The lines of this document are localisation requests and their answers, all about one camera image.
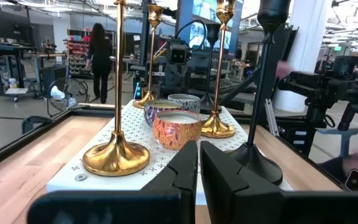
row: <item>black stand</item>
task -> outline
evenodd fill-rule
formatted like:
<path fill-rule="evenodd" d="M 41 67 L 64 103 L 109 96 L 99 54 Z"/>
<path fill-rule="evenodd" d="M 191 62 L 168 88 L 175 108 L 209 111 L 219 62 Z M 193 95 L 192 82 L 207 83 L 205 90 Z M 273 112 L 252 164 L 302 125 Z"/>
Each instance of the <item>black stand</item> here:
<path fill-rule="evenodd" d="M 140 40 L 140 66 L 146 66 L 147 61 L 147 45 L 149 44 L 149 10 L 147 4 L 151 3 L 150 0 L 142 1 L 142 13 L 143 13 L 143 23 L 142 23 L 142 38 Z"/>
<path fill-rule="evenodd" d="M 206 76 L 205 95 L 200 100 L 201 103 L 200 113 L 202 114 L 210 114 L 214 108 L 214 101 L 209 96 L 209 83 L 211 81 L 212 53 L 214 49 L 214 44 L 219 39 L 218 34 L 219 34 L 220 26 L 221 26 L 220 24 L 206 24 L 206 28 L 208 32 L 206 39 L 209 42 L 209 62 L 208 62 L 208 73 Z M 221 106 L 218 105 L 218 111 L 221 112 L 221 110 L 222 110 Z"/>
<path fill-rule="evenodd" d="M 247 167 L 252 172 L 263 177 L 267 181 L 279 185 L 283 180 L 283 171 L 270 159 L 264 157 L 258 147 L 254 144 L 255 132 L 258 122 L 260 104 L 262 103 L 262 93 L 264 90 L 264 78 L 266 73 L 267 60 L 269 58 L 270 45 L 274 43 L 273 34 L 277 28 L 282 25 L 288 17 L 288 8 L 290 0 L 264 1 L 260 2 L 258 12 L 258 21 L 265 31 L 264 52 L 262 65 L 260 68 L 260 78 L 257 87 L 257 93 L 252 109 L 252 119 L 249 126 L 248 140 L 242 146 L 234 151 L 227 152 L 241 165 Z"/>
<path fill-rule="evenodd" d="M 23 51 L 32 50 L 32 47 L 16 47 L 12 45 L 0 45 L 0 56 L 2 55 L 13 55 L 16 58 L 16 73 L 17 73 L 17 81 L 19 82 L 19 88 L 24 88 L 24 74 L 25 71 L 23 70 L 22 64 L 21 64 L 21 53 Z M 13 98 L 13 102 L 18 101 L 18 94 L 6 94 L 3 82 L 1 78 L 1 71 L 0 71 L 0 96 L 6 96 Z"/>
<path fill-rule="evenodd" d="M 265 180 L 275 185 L 280 185 L 283 181 L 283 171 L 275 162 L 264 157 L 258 150 L 257 146 L 254 144 L 259 109 L 262 101 L 262 92 L 264 89 L 264 76 L 267 59 L 269 57 L 269 50 L 270 43 L 264 43 L 264 54 L 262 66 L 260 69 L 260 80 L 255 96 L 254 107 L 252 109 L 252 119 L 249 126 L 248 140 L 238 149 L 229 151 L 227 153 L 237 162 L 243 166 L 246 166 L 252 172 L 263 177 Z"/>

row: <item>brass candle holder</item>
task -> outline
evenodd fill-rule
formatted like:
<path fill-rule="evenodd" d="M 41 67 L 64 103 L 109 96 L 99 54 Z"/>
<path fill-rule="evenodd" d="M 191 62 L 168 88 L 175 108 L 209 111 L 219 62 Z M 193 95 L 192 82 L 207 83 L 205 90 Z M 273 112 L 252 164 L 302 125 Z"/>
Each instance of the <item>brass candle holder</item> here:
<path fill-rule="evenodd" d="M 134 101 L 134 106 L 136 108 L 143 109 L 146 103 L 150 100 L 154 100 L 153 91 L 152 91 L 152 74 L 153 74 L 153 63 L 154 63 L 154 42 L 155 42 L 155 32 L 157 26 L 160 24 L 162 19 L 163 7 L 156 4 L 148 4 L 149 9 L 149 22 L 152 25 L 152 45 L 150 49 L 150 66 L 149 66 L 149 84 L 147 85 L 147 93 L 141 100 Z"/>
<path fill-rule="evenodd" d="M 218 101 L 219 101 L 219 85 L 221 83 L 222 74 L 222 59 L 224 49 L 224 36 L 227 30 L 227 23 L 234 15 L 234 7 L 236 0 L 218 0 L 218 8 L 216 9 L 216 16 L 221 21 L 221 43 L 219 47 L 219 61 L 218 74 L 216 75 L 215 99 L 214 107 L 211 115 L 206 121 L 203 121 L 201 135 L 210 138 L 228 138 L 234 135 L 234 127 L 223 123 L 219 119 Z"/>
<path fill-rule="evenodd" d="M 83 165 L 91 173 L 104 176 L 122 176 L 143 169 L 150 160 L 149 151 L 140 144 L 127 142 L 121 130 L 122 56 L 124 53 L 124 7 L 126 0 L 117 5 L 117 75 L 115 127 L 108 143 L 89 149 L 83 156 Z"/>

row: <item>wooden surface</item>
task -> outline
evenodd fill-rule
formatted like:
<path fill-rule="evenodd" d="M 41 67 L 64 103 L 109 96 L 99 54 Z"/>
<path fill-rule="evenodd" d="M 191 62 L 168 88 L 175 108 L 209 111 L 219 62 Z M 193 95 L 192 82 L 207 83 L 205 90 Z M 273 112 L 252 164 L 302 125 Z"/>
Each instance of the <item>wooden surface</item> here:
<path fill-rule="evenodd" d="M 97 107 L 103 107 L 103 108 L 115 108 L 116 105 L 108 105 L 108 104 L 99 104 L 99 103 L 79 103 L 78 106 L 97 106 Z"/>
<path fill-rule="evenodd" d="M 242 127 L 248 133 L 249 126 Z M 341 190 L 261 126 L 257 127 L 255 143 L 266 157 L 282 168 L 284 178 L 294 190 Z"/>
<path fill-rule="evenodd" d="M 45 184 L 110 120 L 72 116 L 0 163 L 0 223 L 25 223 L 30 204 Z M 294 152 L 258 127 L 255 141 L 283 169 L 297 190 L 338 188 Z M 210 223 L 206 206 L 196 207 L 196 223 Z"/>

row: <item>white tray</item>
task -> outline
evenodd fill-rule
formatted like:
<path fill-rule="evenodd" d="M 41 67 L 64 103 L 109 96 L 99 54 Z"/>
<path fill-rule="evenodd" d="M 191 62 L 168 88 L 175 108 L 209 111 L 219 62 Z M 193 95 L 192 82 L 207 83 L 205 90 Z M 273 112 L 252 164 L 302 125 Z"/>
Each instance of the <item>white tray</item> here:
<path fill-rule="evenodd" d="M 201 114 L 202 119 L 206 119 L 208 116 L 209 115 Z M 199 150 L 201 141 L 209 141 L 221 150 L 226 151 L 237 149 L 247 140 L 246 132 L 223 106 L 219 117 L 225 123 L 229 123 L 235 127 L 235 135 L 226 139 L 201 137 L 197 142 Z M 177 153 L 177 151 L 163 148 L 156 142 L 152 134 L 152 128 L 144 121 L 143 110 L 133 107 L 131 101 L 122 109 L 122 129 L 127 141 L 139 143 L 150 151 L 150 163 L 143 170 L 124 177 L 102 177 L 94 175 L 83 167 L 81 161 L 83 154 L 92 146 L 108 142 L 113 129 L 114 119 L 105 125 L 105 127 L 47 183 L 47 192 L 56 190 L 139 190 L 152 180 Z M 86 174 L 87 178 L 81 181 L 75 180 L 75 177 L 80 174 Z M 283 181 L 280 188 L 283 190 L 293 190 L 286 180 Z M 200 175 L 200 164 L 198 167 L 196 204 L 206 205 Z"/>

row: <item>shelving rack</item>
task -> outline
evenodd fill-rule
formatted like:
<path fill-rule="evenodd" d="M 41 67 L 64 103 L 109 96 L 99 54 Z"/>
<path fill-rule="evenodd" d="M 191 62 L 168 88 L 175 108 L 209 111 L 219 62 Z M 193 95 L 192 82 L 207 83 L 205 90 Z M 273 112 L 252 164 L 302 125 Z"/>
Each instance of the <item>shelving rack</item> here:
<path fill-rule="evenodd" d="M 113 45 L 113 54 L 115 55 L 116 48 L 116 32 L 111 30 L 106 30 L 106 34 L 109 37 Z M 86 53 L 89 48 L 89 39 L 85 40 L 85 37 L 90 36 L 91 31 L 89 30 L 73 30 L 67 29 L 67 36 L 65 42 L 67 52 L 68 52 L 68 68 L 69 76 L 72 78 L 81 78 L 81 79 L 93 79 L 92 71 L 87 71 L 86 67 Z M 80 40 L 73 40 L 71 36 L 79 36 Z"/>

